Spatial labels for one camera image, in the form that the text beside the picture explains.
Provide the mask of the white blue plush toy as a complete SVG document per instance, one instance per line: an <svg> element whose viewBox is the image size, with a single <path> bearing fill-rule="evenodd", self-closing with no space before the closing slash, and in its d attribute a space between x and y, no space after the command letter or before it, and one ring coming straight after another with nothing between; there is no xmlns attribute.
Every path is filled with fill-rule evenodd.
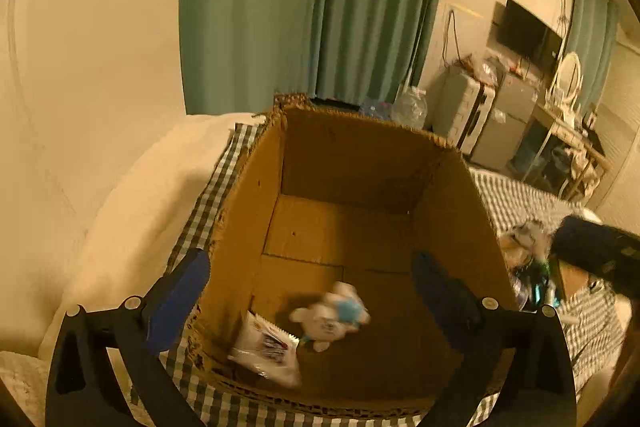
<svg viewBox="0 0 640 427"><path fill-rule="evenodd" d="M303 329L303 343L316 352L323 352L347 334L356 333L371 321L371 315L360 299L356 288L349 283L336 282L318 303L297 308L290 313L290 321Z"/></svg>

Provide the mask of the white suitcase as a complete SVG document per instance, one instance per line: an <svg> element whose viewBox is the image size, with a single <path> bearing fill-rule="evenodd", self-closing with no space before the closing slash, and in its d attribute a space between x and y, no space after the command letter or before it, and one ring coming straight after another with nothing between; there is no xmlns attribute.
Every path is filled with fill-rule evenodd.
<svg viewBox="0 0 640 427"><path fill-rule="evenodd" d="M488 119L496 97L492 84L480 81L460 67L446 76L433 119L434 132L470 155Z"/></svg>

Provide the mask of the grey mini fridge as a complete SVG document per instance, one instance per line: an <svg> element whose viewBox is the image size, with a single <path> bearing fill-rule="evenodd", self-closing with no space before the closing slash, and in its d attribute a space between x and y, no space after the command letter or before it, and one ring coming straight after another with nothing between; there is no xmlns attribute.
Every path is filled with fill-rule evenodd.
<svg viewBox="0 0 640 427"><path fill-rule="evenodd" d="M538 91L513 74L503 77L495 102L471 155L473 164L501 171L521 145Z"/></svg>

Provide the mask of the small brown cardboard box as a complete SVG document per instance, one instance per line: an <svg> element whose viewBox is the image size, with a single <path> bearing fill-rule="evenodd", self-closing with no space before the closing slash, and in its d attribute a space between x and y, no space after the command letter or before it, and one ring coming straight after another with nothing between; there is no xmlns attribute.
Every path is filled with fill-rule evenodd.
<svg viewBox="0 0 640 427"><path fill-rule="evenodd" d="M552 260L552 267L555 269L553 275L556 288L559 289L561 301L572 298L577 291L587 287L590 281L590 274L575 265L570 265L558 258Z"/></svg>

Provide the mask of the narrow green curtain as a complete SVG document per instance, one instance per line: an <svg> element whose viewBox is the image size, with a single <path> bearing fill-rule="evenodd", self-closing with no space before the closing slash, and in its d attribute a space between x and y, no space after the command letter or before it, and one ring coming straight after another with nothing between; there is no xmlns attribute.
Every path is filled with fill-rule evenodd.
<svg viewBox="0 0 640 427"><path fill-rule="evenodd" d="M573 0L565 52L575 52L582 71L576 103L582 110L597 105L611 64L618 23L614 0Z"/></svg>

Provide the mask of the white dressing table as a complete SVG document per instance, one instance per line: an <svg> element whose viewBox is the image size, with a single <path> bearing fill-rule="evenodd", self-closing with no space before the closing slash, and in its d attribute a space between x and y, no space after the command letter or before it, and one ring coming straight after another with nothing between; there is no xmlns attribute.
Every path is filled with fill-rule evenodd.
<svg viewBox="0 0 640 427"><path fill-rule="evenodd" d="M608 173L613 168L612 162L604 154L601 154L582 132L579 132L556 115L552 107L537 103L532 113L532 121L537 121L538 124L541 124L541 126L546 129L546 135L542 140L541 146L536 150L534 158L530 161L525 173L521 177L522 182L525 182L529 178L536 161L541 156L552 136L560 140L561 143L570 150L574 150L577 153L584 153L586 158L585 167L578 170L578 175L575 176L575 178L570 176L567 184L565 184L560 191L560 196L573 198L578 194L578 188L580 184L582 184L582 181L584 181L589 166L591 166L595 172L602 174Z"/></svg>

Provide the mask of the large green curtain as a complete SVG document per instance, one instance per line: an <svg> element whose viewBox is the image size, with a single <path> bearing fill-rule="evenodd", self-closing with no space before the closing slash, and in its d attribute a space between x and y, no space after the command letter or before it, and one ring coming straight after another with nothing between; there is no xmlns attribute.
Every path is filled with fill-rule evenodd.
<svg viewBox="0 0 640 427"><path fill-rule="evenodd" d="M191 114L258 112L278 93L390 102L420 80L439 0L179 0Z"/></svg>

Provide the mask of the green checkered cloth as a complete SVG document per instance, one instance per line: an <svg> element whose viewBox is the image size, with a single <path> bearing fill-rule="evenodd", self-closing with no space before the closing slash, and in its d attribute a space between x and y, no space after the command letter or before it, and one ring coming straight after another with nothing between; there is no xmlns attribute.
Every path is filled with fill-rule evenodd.
<svg viewBox="0 0 640 427"><path fill-rule="evenodd" d="M168 270L178 265L189 248L208 244L214 219L235 181L236 164L258 133L257 124L235 126L171 251ZM501 174L478 168L470 171L491 222L500 234L534 219L554 228L564 216L580 210L576 205ZM588 283L563 300L558 310L577 320L575 324L565 325L563 332L576 388L582 390L592 376L602 369L610 369L620 354L624 326L616 311L616 294L607 283ZM368 421L327 418L268 407L220 391L196 375L196 369L186 357L186 337L181 337L174 347L161 353L160 363L186 398L186 403L209 426L412 426L419 420L416 416Z"/></svg>

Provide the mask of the black wall television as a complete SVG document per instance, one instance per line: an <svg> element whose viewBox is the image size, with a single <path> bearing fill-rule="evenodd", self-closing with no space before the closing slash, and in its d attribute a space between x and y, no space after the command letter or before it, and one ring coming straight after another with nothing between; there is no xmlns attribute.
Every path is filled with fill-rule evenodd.
<svg viewBox="0 0 640 427"><path fill-rule="evenodd" d="M562 37L514 0L506 0L497 41L526 58L544 75L555 73Z"/></svg>

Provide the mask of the white snack packet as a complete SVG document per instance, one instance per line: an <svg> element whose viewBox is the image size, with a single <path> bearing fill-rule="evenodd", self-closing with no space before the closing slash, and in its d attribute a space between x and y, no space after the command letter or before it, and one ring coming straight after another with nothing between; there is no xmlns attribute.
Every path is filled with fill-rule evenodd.
<svg viewBox="0 0 640 427"><path fill-rule="evenodd" d="M228 359L285 388L300 385L299 339L258 314L245 315Z"/></svg>

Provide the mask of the white oval vanity mirror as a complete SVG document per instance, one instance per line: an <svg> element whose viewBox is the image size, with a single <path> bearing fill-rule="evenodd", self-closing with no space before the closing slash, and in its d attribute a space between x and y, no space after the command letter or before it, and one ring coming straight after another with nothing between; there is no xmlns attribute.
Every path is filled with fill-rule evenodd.
<svg viewBox="0 0 640 427"><path fill-rule="evenodd" d="M582 63L576 52L567 53L556 68L547 101L554 107L571 108L582 90Z"/></svg>

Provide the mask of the clear water jug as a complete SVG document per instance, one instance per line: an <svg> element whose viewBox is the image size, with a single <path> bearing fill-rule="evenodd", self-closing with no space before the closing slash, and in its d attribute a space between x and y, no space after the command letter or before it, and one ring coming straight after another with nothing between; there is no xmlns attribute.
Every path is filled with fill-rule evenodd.
<svg viewBox="0 0 640 427"><path fill-rule="evenodd" d="M426 92L413 86L402 88L390 110L395 124L416 130L423 129L427 114Z"/></svg>

